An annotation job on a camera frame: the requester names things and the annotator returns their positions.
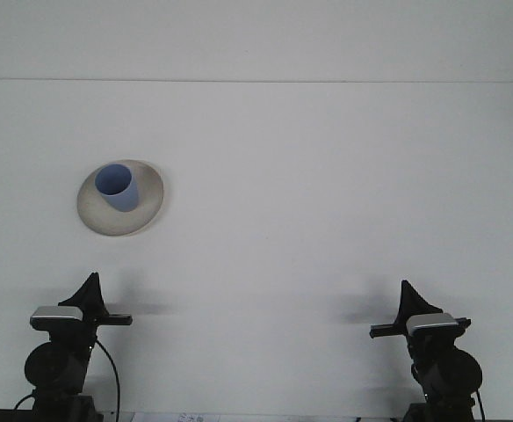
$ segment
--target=white backdrop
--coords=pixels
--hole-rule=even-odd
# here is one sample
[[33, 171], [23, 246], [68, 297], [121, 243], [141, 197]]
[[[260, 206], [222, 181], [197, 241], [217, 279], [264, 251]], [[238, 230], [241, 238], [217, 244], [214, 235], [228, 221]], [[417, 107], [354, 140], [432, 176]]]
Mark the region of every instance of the white backdrop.
[[513, 1], [0, 1], [0, 77], [513, 81]]
[[[76, 213], [113, 159], [160, 169], [147, 230]], [[473, 326], [513, 418], [513, 84], [0, 82], [0, 407], [30, 392], [28, 317], [99, 271], [123, 409], [395, 416], [421, 399], [391, 322], [408, 278]], [[114, 406], [93, 353], [86, 391]]]

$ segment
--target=white saucer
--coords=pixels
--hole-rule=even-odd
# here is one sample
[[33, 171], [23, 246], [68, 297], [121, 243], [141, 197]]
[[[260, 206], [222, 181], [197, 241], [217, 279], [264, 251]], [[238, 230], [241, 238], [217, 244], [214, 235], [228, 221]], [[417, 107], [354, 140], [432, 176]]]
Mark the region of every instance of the white saucer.
[[140, 202], [136, 209], [123, 213], [108, 205], [97, 188], [98, 167], [85, 179], [77, 195], [77, 212], [91, 230], [107, 236], [124, 236], [147, 225], [163, 203], [163, 180], [150, 165], [135, 160], [114, 161], [130, 168], [137, 182]]

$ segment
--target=blue cup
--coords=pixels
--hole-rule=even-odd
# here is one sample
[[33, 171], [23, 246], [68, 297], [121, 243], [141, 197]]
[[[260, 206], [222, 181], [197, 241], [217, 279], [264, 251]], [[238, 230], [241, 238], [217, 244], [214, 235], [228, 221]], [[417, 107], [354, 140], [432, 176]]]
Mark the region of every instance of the blue cup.
[[139, 194], [132, 171], [122, 164], [108, 164], [95, 177], [95, 187], [112, 207], [125, 213], [135, 209]]

